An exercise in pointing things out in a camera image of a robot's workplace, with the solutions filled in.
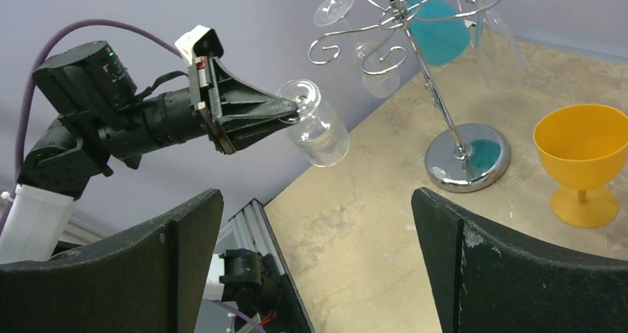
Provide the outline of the blue plastic wine glass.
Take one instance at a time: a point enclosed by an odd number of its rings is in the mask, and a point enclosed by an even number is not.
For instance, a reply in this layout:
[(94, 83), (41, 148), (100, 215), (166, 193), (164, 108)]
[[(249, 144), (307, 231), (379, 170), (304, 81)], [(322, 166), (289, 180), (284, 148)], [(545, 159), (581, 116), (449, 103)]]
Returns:
[(417, 10), (415, 19), (410, 23), (410, 32), (428, 66), (449, 64), (469, 46), (470, 32), (462, 20), (430, 21), (456, 13), (445, 0), (430, 0)]

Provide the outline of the clear tumbler glass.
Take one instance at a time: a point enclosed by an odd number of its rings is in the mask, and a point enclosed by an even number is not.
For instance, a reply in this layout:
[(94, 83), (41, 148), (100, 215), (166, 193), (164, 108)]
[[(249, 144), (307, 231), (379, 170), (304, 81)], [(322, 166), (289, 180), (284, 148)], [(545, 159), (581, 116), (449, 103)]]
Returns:
[(282, 85), (277, 96), (296, 103), (297, 115), (284, 119), (287, 137), (315, 167), (331, 167), (344, 159), (350, 137), (340, 115), (308, 79)]

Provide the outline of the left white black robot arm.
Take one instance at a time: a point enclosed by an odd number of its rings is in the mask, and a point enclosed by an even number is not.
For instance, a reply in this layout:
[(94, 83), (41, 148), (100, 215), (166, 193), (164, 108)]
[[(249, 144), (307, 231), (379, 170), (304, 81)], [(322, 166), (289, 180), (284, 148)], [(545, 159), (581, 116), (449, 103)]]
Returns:
[(202, 136), (231, 155), (287, 127), (297, 104), (246, 84), (221, 63), (218, 41), (179, 42), (188, 86), (137, 92), (106, 41), (47, 59), (36, 86), (58, 111), (27, 154), (1, 233), (1, 262), (44, 261), (89, 180), (110, 176), (109, 160), (137, 169), (143, 155)]

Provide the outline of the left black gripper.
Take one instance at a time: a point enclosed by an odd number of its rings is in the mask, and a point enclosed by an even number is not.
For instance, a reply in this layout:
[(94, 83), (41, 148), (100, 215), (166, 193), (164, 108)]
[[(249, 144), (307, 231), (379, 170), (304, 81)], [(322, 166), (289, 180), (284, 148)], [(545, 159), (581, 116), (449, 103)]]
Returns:
[(193, 113), (202, 117), (203, 129), (222, 154), (242, 151), (298, 116), (294, 101), (242, 81), (218, 57), (193, 57), (188, 79)]

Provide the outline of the clear champagne flute glass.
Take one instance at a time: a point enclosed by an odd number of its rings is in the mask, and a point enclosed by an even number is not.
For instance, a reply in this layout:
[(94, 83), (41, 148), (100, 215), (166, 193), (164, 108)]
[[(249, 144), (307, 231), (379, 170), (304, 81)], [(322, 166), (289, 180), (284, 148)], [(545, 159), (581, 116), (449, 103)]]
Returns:
[(503, 0), (456, 0), (467, 13), (471, 44), (486, 85), (494, 91), (515, 86), (523, 77), (524, 62), (509, 25), (497, 10)]

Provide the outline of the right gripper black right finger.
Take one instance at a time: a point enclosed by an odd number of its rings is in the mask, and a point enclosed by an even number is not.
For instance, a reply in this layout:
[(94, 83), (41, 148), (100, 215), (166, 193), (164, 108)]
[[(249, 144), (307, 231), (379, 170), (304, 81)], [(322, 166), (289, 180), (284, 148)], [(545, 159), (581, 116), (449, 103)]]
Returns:
[(627, 262), (526, 235), (422, 187), (411, 199), (443, 332), (625, 332)]

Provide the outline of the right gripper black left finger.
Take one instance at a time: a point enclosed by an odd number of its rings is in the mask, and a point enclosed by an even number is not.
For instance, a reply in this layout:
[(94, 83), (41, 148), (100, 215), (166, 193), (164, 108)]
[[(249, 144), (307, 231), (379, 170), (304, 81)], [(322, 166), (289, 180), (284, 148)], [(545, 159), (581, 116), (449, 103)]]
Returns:
[(1, 266), (3, 332), (192, 332), (224, 199), (208, 189), (46, 261)]

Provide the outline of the clear wine glass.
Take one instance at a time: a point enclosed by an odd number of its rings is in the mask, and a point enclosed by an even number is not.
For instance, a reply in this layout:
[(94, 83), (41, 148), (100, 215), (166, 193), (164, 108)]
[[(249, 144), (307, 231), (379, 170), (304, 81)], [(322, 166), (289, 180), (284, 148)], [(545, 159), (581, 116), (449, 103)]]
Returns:
[(334, 41), (346, 38), (351, 41), (347, 49), (353, 63), (353, 71), (360, 78), (361, 85), (375, 98), (387, 98), (399, 87), (401, 77), (396, 70), (385, 74), (370, 75), (362, 69), (379, 71), (391, 66), (383, 59), (384, 53), (378, 43), (368, 40), (363, 32), (354, 26), (358, 12), (356, 0), (324, 0), (313, 14), (313, 24), (317, 27), (334, 27), (335, 34), (320, 37), (312, 42), (308, 50), (308, 59), (316, 65), (325, 65), (338, 58), (342, 48)]

